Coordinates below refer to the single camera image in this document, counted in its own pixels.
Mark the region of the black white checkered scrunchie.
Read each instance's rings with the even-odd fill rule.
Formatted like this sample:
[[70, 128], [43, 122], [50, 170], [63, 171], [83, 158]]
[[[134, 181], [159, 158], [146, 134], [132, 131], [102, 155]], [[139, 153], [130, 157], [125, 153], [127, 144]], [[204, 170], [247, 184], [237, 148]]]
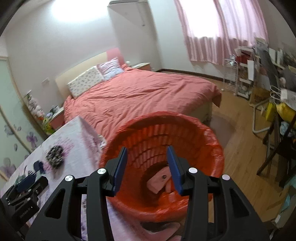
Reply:
[[59, 168], [64, 162], [63, 147], [59, 145], [53, 146], [46, 154], [46, 160], [52, 168]]

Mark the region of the pink trash in basket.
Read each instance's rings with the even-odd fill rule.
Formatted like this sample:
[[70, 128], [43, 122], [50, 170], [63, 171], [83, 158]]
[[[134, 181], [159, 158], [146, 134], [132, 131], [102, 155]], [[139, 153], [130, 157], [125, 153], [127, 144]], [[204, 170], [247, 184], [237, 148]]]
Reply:
[[168, 166], [158, 171], [152, 178], [147, 181], [147, 188], [154, 194], [158, 194], [162, 189], [165, 192], [172, 192], [171, 172]]

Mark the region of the red mesh trash basket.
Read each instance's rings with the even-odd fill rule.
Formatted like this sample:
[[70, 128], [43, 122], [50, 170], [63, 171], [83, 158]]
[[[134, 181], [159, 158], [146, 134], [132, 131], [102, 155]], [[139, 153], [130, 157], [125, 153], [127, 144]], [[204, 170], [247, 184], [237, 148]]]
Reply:
[[107, 139], [100, 167], [127, 149], [127, 164], [119, 192], [109, 202], [119, 212], [143, 222], [177, 221], [186, 216], [188, 198], [177, 191], [154, 194], [147, 181], [168, 166], [167, 147], [205, 175], [220, 177], [224, 153], [215, 133], [197, 118], [156, 112], [129, 120]]

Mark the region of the floral glass wardrobe door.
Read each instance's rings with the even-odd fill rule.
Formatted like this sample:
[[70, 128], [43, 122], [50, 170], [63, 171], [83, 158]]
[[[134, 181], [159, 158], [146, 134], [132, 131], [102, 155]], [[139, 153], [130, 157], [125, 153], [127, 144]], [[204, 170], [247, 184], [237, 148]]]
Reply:
[[8, 181], [44, 140], [16, 87], [8, 58], [1, 57], [1, 177]]

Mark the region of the plush toy bouquet stack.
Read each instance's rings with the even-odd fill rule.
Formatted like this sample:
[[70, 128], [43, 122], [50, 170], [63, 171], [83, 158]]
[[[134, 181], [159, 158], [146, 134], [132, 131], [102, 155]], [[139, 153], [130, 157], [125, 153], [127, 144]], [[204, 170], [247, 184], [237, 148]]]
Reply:
[[52, 128], [49, 118], [39, 105], [37, 99], [32, 96], [31, 92], [32, 91], [29, 90], [24, 96], [25, 104], [27, 105], [27, 108], [29, 109], [31, 115], [36, 120], [37, 124], [42, 128], [44, 133], [50, 136], [55, 133], [55, 130]]

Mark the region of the left pink nightstand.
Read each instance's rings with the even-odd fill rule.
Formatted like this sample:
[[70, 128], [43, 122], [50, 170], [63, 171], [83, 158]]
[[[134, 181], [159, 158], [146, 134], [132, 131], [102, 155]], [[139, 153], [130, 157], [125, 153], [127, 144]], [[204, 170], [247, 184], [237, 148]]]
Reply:
[[59, 105], [53, 107], [49, 113], [47, 113], [46, 118], [50, 126], [54, 130], [58, 130], [65, 124], [64, 121], [64, 108]]

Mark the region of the pink nightstand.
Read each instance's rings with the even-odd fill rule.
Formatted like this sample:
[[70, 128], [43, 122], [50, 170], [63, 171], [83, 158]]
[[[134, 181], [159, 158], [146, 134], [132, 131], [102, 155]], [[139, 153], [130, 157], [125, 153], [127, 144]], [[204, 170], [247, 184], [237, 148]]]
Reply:
[[142, 63], [138, 63], [138, 64], [131, 66], [131, 68], [145, 70], [145, 71], [151, 71], [151, 64], [142, 62]]
[[59, 105], [53, 107], [49, 113], [47, 113], [46, 118], [50, 126], [54, 130], [58, 130], [65, 124], [64, 121], [64, 108]]

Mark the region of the bed with coral duvet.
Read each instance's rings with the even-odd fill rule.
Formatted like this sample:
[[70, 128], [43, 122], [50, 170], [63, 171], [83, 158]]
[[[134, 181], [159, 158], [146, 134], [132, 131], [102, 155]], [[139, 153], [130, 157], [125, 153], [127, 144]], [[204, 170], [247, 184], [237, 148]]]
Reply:
[[[123, 72], [104, 80], [78, 97], [68, 83], [92, 67], [114, 58]], [[126, 65], [118, 48], [107, 50], [67, 70], [55, 80], [64, 98], [64, 121], [83, 118], [107, 140], [126, 122], [138, 116], [168, 111], [210, 122], [212, 105], [220, 106], [218, 86], [192, 75], [141, 70]]]

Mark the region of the white floral pillow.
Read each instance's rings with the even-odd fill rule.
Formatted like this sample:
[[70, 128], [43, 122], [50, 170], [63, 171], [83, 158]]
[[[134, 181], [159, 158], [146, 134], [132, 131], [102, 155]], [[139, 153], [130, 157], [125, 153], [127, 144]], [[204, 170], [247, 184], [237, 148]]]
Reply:
[[104, 76], [98, 70], [97, 66], [93, 66], [67, 83], [67, 87], [72, 97], [76, 99], [87, 90], [103, 81]]

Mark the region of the striped pink pillow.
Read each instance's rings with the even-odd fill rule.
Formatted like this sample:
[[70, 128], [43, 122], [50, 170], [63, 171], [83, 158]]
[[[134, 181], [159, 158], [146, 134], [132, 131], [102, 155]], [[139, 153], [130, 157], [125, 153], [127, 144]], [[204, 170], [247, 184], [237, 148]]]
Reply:
[[102, 64], [97, 64], [97, 69], [102, 74], [104, 80], [110, 80], [124, 72], [117, 57]]

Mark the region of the dark wooden chair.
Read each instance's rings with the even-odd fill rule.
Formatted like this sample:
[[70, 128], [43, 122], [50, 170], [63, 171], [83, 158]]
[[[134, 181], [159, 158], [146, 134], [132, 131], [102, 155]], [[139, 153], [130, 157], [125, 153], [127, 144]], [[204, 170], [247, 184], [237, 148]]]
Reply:
[[257, 175], [260, 176], [262, 171], [271, 163], [276, 154], [282, 157], [287, 163], [286, 173], [279, 181], [279, 187], [283, 188], [289, 180], [295, 175], [295, 166], [292, 167], [292, 160], [295, 160], [295, 147], [292, 139], [288, 137], [288, 134], [295, 124], [295, 115], [292, 118], [291, 123], [288, 124], [288, 128], [284, 135], [280, 134], [280, 116], [276, 114], [269, 127], [269, 130], [265, 134], [262, 143], [266, 145], [266, 157], [263, 164], [257, 170]]

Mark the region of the far pink nightstand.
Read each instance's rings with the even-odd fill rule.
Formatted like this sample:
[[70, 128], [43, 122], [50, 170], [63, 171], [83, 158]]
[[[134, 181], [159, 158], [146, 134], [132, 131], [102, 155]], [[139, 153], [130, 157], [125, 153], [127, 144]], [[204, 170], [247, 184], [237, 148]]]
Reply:
[[151, 64], [142, 62], [142, 63], [138, 63], [138, 64], [131, 66], [131, 68], [145, 70], [145, 71], [151, 71]]

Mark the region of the cluttered desk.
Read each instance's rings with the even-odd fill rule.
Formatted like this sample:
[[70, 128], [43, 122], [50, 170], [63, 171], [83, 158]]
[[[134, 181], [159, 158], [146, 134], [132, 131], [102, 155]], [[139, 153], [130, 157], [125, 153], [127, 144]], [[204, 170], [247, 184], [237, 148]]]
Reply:
[[280, 86], [280, 71], [284, 67], [274, 62], [275, 51], [256, 39], [253, 47], [239, 46], [235, 49], [238, 62], [237, 95], [250, 101], [253, 107], [252, 132], [266, 132], [269, 128], [255, 129], [256, 111], [270, 100], [272, 87]]

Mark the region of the pink striped curtain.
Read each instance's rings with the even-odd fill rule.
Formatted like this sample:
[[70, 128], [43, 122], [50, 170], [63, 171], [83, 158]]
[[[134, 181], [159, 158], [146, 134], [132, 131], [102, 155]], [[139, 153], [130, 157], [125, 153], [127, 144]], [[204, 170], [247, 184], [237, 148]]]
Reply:
[[258, 1], [175, 1], [191, 62], [222, 65], [240, 46], [268, 41]]

